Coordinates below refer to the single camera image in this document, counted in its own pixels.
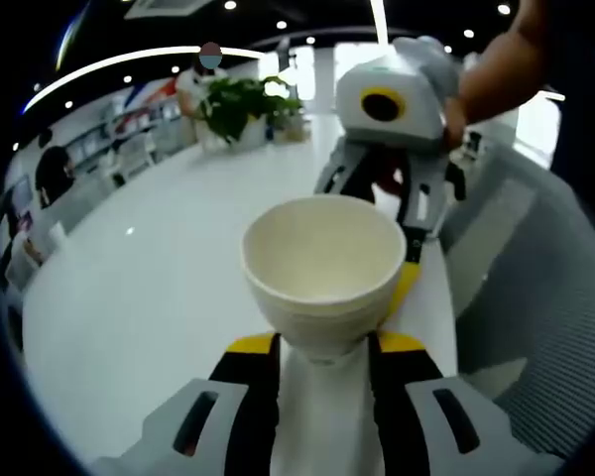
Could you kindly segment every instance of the ceiling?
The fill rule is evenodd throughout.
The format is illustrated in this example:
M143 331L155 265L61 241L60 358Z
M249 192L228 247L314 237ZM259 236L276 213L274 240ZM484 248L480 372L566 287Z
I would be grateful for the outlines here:
M44 87L71 71L116 55L158 47L203 45L209 41L223 47L269 51L285 34L292 35L292 45L303 45L308 35L314 35L317 48L341 41L376 41L370 0L236 0L234 10L226 10L224 0L210 0L186 17L124 19L135 1L139 0L39 0L23 2L9 14L14 36L25 40L16 51L19 60L15 74L9 77L12 93L8 107L15 141L28 142L43 125L57 121L67 112L63 107L67 100L78 107L122 88L126 74L133 76L133 82L148 81L171 74L175 63L185 67L190 62L188 56L165 56L108 66L70 82L21 115L23 106L35 94L34 84ZM172 4L185 0L159 1ZM510 4L512 14L500 15L499 3ZM518 3L519 0L384 0L391 38L432 35L451 45L458 56L482 51L491 39L506 30ZM81 21L74 22L72 41L56 70L61 39L68 25L78 18ZM288 26L280 31L276 23L281 20ZM466 39L465 29L473 30L475 37ZM225 58L221 67L242 60Z

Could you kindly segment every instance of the white table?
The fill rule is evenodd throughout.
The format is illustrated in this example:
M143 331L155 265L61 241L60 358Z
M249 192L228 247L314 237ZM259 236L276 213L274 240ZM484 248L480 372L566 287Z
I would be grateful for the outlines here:
M304 144L224 157L186 149L101 203L45 263L25 296L26 364L42 409L82 461L121 454L145 416L206 377L233 340L269 330L241 276L240 237L271 205L312 193L339 132L320 117ZM456 372L437 243L389 325Z

